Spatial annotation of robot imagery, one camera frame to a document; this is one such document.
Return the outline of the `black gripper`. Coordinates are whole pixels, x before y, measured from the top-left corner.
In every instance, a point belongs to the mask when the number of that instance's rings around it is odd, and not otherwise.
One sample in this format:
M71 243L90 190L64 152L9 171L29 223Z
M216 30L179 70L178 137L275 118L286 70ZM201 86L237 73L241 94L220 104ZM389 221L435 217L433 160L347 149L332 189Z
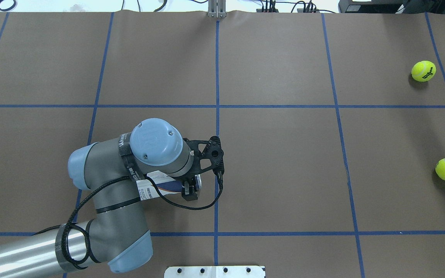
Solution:
M198 192L201 190L201 176L192 176L182 181L182 198L186 201L198 200Z

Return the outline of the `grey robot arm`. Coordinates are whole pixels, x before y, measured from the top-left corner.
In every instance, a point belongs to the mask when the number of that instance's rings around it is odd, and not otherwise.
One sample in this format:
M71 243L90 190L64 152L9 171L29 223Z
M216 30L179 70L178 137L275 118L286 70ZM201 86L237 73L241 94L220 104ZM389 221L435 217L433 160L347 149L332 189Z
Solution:
M163 119L140 122L120 137L72 153L68 172L76 187L90 190L67 222L20 241L0 245L0 278L47 278L107 263L126 273L153 256L138 181L159 171L193 196L200 173L199 144Z

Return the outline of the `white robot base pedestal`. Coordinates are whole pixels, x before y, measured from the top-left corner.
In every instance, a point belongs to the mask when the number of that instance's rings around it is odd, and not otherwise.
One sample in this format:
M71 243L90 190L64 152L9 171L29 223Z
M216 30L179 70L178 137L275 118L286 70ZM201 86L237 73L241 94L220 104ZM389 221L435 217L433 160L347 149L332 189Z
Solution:
M266 278L264 266L179 266L168 267L164 278Z

